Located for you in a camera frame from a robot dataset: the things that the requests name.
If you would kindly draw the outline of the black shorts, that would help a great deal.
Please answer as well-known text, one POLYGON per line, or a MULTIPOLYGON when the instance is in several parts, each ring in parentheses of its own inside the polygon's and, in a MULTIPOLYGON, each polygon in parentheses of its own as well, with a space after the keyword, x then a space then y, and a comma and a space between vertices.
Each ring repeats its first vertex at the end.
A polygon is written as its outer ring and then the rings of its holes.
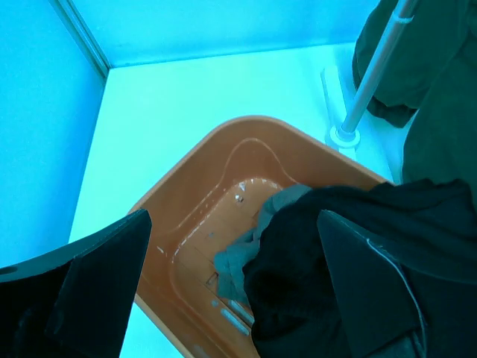
POLYGON ((372 233, 399 264, 426 323, 426 357, 476 355, 476 211, 460 180, 370 190, 313 189, 279 210, 243 269, 261 357, 353 357, 326 264, 318 216, 372 233))

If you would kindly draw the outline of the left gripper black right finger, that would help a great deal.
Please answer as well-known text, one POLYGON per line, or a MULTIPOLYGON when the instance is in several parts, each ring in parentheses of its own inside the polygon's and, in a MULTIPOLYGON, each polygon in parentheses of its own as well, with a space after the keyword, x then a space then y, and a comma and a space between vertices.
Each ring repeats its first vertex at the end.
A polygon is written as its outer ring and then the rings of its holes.
POLYGON ((401 267, 372 233, 322 211, 318 231, 353 357, 426 357, 426 323, 401 267))

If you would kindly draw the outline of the olive green shorts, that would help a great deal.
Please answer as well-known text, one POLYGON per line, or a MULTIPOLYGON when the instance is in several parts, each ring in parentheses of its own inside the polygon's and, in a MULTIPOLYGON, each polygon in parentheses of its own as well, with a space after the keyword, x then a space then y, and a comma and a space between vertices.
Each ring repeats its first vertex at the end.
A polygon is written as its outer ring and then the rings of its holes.
POLYGON ((420 1, 368 106, 409 127, 402 179, 476 187, 476 2, 420 1))

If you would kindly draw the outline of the grey shorts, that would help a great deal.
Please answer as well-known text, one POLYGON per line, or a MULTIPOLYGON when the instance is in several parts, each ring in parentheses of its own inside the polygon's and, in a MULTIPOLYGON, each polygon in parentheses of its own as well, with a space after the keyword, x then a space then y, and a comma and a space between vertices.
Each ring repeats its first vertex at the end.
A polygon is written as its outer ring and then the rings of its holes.
POLYGON ((242 234, 231 245, 214 256, 214 267, 218 274, 218 295, 249 307, 244 290, 244 266, 259 252, 260 236, 270 224, 273 216, 289 204, 293 204, 311 188, 295 184, 268 198, 260 207, 258 221, 252 229, 242 234))

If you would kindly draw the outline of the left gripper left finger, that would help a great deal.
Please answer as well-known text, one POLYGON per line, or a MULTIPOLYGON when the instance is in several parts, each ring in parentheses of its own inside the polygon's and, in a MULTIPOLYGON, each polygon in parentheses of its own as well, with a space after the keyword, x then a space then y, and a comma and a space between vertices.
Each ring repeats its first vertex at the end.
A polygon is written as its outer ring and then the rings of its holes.
POLYGON ((1 268, 1 356, 118 357, 151 228, 140 209, 1 268))

